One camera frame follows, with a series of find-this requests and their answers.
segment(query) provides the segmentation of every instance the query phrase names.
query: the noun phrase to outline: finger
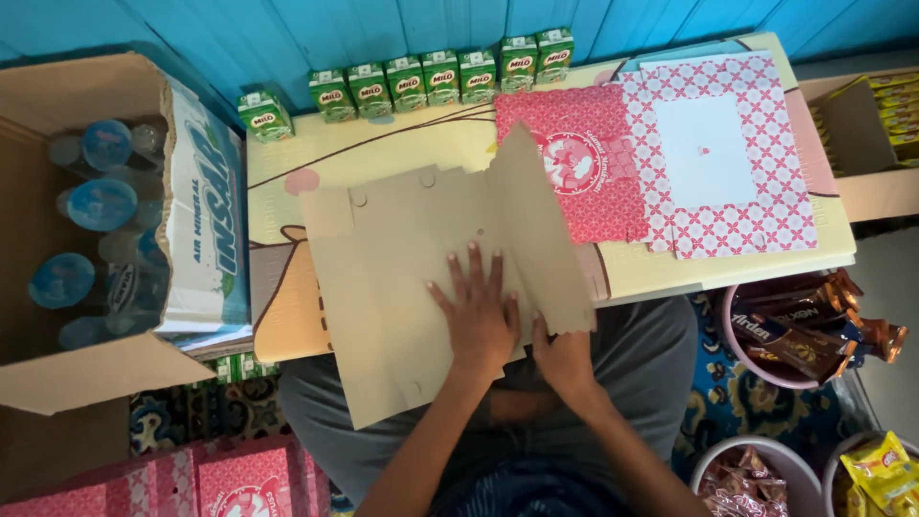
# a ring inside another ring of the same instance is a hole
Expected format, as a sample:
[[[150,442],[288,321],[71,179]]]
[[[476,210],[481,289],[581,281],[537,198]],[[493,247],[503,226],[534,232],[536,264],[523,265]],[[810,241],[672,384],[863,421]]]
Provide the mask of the finger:
[[[485,291],[485,277],[482,273],[482,250],[479,243],[469,243],[469,297],[482,298]]]
[[[514,333],[514,341],[520,341],[520,336],[523,334],[520,331],[520,307],[517,304],[519,295],[516,291],[510,293],[505,300],[505,321],[507,322],[507,328],[510,328],[511,332]]]
[[[466,277],[462,274],[460,258],[456,253],[447,254],[447,265],[450,267],[450,279],[453,281],[453,293],[456,294],[457,304],[466,303]]]
[[[539,357],[548,347],[549,336],[546,329],[546,318],[542,317],[540,311],[537,311],[533,316],[533,355]]]
[[[434,298],[434,301],[437,303],[437,306],[444,312],[444,316],[453,316],[453,304],[447,299],[444,292],[440,290],[440,287],[432,281],[427,281],[425,285],[427,286],[427,291],[431,293],[431,297]]]
[[[492,272],[488,276],[488,294],[495,300],[501,299],[501,284],[505,276],[505,258],[501,250],[496,249],[492,254]]]

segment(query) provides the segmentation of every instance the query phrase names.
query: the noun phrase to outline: snack pile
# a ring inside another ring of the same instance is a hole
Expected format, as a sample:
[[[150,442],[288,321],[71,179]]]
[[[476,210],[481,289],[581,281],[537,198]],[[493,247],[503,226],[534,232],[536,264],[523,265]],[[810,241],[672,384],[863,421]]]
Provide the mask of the snack pile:
[[[763,463],[752,445],[731,449],[705,469],[699,496],[715,517],[789,517],[785,480]]]
[[[845,491],[845,510],[837,508],[837,515],[919,516],[919,463],[906,453],[893,431],[839,459],[851,482],[846,482],[845,473],[837,474],[840,482],[834,484],[834,491],[851,486]]]
[[[894,362],[907,329],[859,317],[863,294],[843,269],[790,277],[769,293],[748,290],[732,304],[734,335],[760,366],[777,374],[793,369],[819,383],[862,366],[867,355]]]

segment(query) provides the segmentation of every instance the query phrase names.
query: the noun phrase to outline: blue wooden wall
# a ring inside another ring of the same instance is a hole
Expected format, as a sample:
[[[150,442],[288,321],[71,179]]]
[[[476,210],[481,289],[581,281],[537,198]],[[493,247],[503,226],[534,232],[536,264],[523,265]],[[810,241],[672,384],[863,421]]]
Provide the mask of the blue wooden wall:
[[[0,66],[135,50],[234,120],[269,87],[312,107],[312,69],[569,25],[577,63],[757,30],[792,62],[919,46],[919,0],[8,0]]]

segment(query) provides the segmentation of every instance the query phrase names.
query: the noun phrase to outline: person's lap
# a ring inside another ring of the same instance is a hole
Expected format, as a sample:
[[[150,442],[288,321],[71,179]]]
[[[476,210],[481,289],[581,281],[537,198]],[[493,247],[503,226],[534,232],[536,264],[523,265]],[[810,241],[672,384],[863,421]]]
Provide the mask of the person's lap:
[[[613,404],[663,460],[669,460],[692,382],[696,318],[685,296],[597,311],[591,356],[597,381]],[[316,463],[356,505],[367,493],[425,407],[354,431],[332,354],[284,365],[280,403],[291,428]],[[549,391],[531,357],[505,366],[496,387]],[[487,408],[487,401],[482,405]],[[485,429],[473,417],[450,458],[441,487],[449,487],[513,454],[553,457],[614,483],[594,436],[567,408],[525,426]]]

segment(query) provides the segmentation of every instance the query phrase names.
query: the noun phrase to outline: pink patterned cardboard sheet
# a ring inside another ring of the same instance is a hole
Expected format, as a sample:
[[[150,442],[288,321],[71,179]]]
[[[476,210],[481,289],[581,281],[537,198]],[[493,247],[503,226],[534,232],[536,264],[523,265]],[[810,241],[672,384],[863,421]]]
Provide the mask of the pink patterned cardboard sheet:
[[[494,100],[500,144],[523,121],[537,141],[575,244],[648,235],[621,85]]]
[[[641,74],[621,74],[618,83],[628,104],[651,227],[644,240],[651,250],[699,259],[817,247],[811,203],[769,52],[644,63]],[[676,208],[654,104],[718,96],[736,97],[756,202]]]

